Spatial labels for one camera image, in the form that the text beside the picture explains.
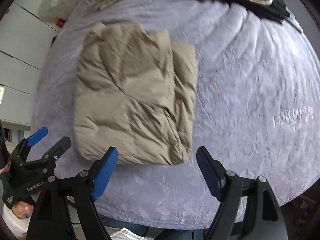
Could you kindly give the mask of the left hand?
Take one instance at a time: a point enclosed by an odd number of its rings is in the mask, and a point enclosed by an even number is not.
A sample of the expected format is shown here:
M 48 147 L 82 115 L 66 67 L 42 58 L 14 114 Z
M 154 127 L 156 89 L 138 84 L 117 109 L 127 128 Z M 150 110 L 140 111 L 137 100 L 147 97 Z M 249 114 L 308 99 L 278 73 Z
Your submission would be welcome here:
M 1 168 L 1 173 L 9 172 L 11 166 L 11 161 Z M 27 214 L 31 213 L 34 210 L 34 207 L 26 202 L 17 201 L 11 208 L 13 214 L 19 219 L 25 219 Z

